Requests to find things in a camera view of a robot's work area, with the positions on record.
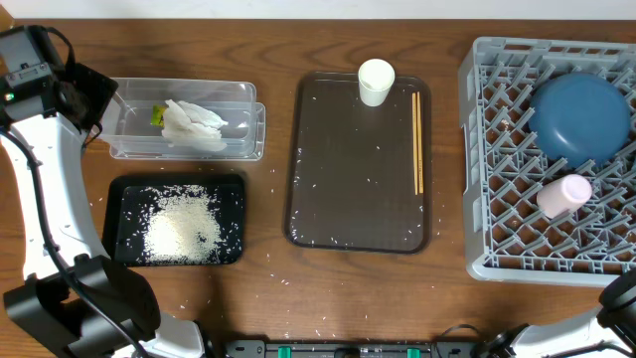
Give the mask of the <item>yellow green snack wrapper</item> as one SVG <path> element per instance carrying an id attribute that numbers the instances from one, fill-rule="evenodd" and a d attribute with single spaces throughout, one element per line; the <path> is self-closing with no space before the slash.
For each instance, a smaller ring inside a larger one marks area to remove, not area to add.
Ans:
<path id="1" fill-rule="evenodd" d="M 154 105 L 152 107 L 150 123 L 154 126 L 163 127 L 164 126 L 163 115 L 166 109 L 167 109 L 167 106 L 165 105 Z"/>

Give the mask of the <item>cream white cup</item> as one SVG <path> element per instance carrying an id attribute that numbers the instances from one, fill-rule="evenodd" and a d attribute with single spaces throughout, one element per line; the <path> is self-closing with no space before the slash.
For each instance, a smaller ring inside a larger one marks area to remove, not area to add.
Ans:
<path id="1" fill-rule="evenodd" d="M 360 99 L 363 104 L 376 107 L 387 98 L 396 78 L 393 66 L 381 59 L 370 59 L 358 70 Z"/>

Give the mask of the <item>wooden chopstick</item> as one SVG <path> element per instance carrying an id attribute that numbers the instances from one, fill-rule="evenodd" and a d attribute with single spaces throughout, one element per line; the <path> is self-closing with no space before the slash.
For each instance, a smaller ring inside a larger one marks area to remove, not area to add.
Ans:
<path id="1" fill-rule="evenodd" d="M 424 168 L 423 168 L 423 146 L 422 146 L 422 124 L 421 124 L 421 93 L 415 95 L 416 100 L 416 129 L 417 129 L 417 154 L 418 154 L 418 191 L 424 193 Z"/>
<path id="2" fill-rule="evenodd" d="M 412 119 L 412 161 L 413 161 L 413 185 L 414 194 L 419 194 L 418 179 L 418 152 L 417 152 L 417 119 L 416 119 L 416 92 L 411 94 L 411 119 Z"/>

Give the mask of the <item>pink cup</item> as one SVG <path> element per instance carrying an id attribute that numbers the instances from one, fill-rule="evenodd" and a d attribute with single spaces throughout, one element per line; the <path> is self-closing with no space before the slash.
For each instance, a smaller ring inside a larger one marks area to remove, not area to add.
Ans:
<path id="1" fill-rule="evenodd" d="M 550 219 L 572 213 L 592 196 L 590 182 L 578 174 L 568 174 L 544 186 L 537 194 L 537 205 Z"/>

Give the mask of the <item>dark blue plate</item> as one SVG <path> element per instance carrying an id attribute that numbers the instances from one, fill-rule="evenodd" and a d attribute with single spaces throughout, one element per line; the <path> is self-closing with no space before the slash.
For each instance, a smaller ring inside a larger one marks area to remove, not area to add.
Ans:
<path id="1" fill-rule="evenodd" d="M 600 165 L 627 142 L 630 110 L 622 93 L 607 80 L 572 73 L 550 80 L 532 97 L 529 129 L 551 159 L 570 167 L 588 160 Z"/>

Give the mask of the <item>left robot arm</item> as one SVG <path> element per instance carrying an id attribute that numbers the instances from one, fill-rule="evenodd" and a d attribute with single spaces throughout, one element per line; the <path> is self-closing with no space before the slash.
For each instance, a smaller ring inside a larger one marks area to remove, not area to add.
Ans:
<path id="1" fill-rule="evenodd" d="M 80 162 L 116 90 L 81 65 L 22 66 L 1 83 L 1 143 L 25 227 L 24 282 L 9 318 L 58 357 L 202 357 L 200 327 L 161 312 L 140 274 L 112 261 L 93 224 Z"/>

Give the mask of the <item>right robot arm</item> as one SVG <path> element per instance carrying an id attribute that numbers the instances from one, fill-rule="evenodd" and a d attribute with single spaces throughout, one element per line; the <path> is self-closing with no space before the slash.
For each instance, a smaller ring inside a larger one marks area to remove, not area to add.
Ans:
<path id="1" fill-rule="evenodd" d="M 610 283 L 599 306 L 550 325 L 521 325 L 472 351 L 474 357 L 633 357 L 635 272 Z"/>

